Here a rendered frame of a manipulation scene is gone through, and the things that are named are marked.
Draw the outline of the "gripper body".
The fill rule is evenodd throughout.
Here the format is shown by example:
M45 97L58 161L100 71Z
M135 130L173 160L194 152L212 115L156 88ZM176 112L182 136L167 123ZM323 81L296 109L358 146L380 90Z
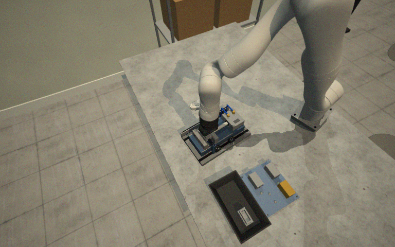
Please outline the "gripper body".
M200 99L198 99L190 104L190 109L193 111L199 110L199 131L203 136L207 136L218 129L220 106L215 112L208 113L200 108Z

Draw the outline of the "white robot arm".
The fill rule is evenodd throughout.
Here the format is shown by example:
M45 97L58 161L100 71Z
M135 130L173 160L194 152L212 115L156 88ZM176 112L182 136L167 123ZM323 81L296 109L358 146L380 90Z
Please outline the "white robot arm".
M277 0L237 44L204 65L199 79L200 108L215 112L223 76L234 78L255 64L279 30L295 17L306 45L301 56L305 100L301 114L308 121L321 119L344 94L335 78L342 64L344 35L354 2Z

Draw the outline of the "yellow brass block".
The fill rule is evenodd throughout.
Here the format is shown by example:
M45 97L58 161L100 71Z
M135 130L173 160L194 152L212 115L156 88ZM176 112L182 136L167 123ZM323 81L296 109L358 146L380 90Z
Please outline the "yellow brass block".
M283 195L286 198L289 198L290 196L292 196L293 194L296 193L294 191L294 189L290 186L290 184L286 180L284 180L283 182L279 183L277 185L277 187L280 189L280 191L283 193Z

